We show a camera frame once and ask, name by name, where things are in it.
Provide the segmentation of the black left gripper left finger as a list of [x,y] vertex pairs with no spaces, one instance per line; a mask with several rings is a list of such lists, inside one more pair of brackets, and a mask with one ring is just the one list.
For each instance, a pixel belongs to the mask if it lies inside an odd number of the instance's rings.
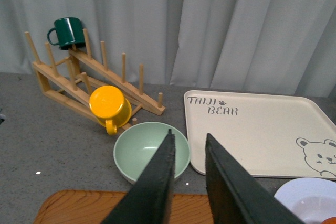
[[175,135],[169,129],[137,182],[102,223],[168,223],[175,176]]

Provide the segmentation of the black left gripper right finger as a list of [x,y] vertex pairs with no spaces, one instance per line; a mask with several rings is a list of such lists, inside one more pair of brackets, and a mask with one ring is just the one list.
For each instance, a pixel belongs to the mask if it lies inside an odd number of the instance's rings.
[[206,189],[213,223],[303,223],[209,133],[205,152]]

